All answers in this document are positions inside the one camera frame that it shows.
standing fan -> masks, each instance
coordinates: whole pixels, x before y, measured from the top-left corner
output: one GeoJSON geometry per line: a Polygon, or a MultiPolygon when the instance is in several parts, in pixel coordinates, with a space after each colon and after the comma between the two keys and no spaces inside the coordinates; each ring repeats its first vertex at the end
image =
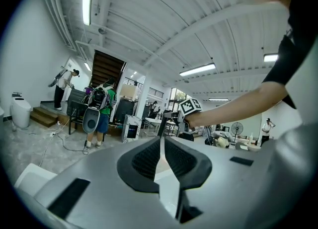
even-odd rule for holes
{"type": "Polygon", "coordinates": [[[231,126],[231,131],[233,134],[235,133],[235,138],[234,138],[234,142],[235,142],[237,135],[240,135],[243,132],[243,125],[240,122],[235,122],[231,126]]]}

wooden stairs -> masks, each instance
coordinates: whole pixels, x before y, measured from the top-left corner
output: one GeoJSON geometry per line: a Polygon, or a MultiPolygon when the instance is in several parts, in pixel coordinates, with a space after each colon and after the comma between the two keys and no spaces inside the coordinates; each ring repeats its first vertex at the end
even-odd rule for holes
{"type": "Polygon", "coordinates": [[[33,108],[30,118],[48,128],[55,125],[58,121],[57,114],[49,112],[48,110],[41,107],[33,108]]]}

white shirt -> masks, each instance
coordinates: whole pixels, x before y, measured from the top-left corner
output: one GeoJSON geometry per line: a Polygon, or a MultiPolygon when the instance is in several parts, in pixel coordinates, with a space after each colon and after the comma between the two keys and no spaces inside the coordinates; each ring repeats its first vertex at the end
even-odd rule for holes
{"type": "Polygon", "coordinates": [[[65,80],[71,81],[71,79],[72,79],[72,72],[66,71],[59,79],[58,87],[60,87],[62,90],[65,90],[67,86],[65,80]]]}
{"type": "Polygon", "coordinates": [[[264,130],[269,131],[269,132],[266,133],[266,132],[263,131],[263,136],[269,136],[270,130],[271,130],[272,128],[273,128],[273,126],[272,126],[271,123],[269,123],[269,124],[265,123],[265,124],[263,125],[263,127],[262,127],[262,131],[263,131],[263,129],[264,129],[264,130]]]}

white ceiling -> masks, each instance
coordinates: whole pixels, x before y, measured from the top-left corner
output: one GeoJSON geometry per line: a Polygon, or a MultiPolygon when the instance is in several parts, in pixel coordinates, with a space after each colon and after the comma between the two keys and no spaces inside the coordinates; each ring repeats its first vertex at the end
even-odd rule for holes
{"type": "Polygon", "coordinates": [[[74,41],[101,46],[133,62],[141,74],[150,68],[163,82],[202,99],[234,98],[255,89],[273,66],[263,55],[277,53],[288,30],[288,12],[278,3],[92,0],[92,25],[84,26],[81,0],[60,2],[74,41]],[[107,33],[100,35],[99,27],[107,33]],[[179,75],[211,62],[215,70],[179,75]]]}

toilet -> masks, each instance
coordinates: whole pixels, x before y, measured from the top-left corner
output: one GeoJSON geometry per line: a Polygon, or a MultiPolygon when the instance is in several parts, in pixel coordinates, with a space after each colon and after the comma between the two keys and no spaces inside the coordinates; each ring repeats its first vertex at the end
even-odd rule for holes
{"type": "Polygon", "coordinates": [[[27,128],[30,121],[31,105],[22,97],[12,97],[11,115],[13,123],[20,128],[27,128]]]}

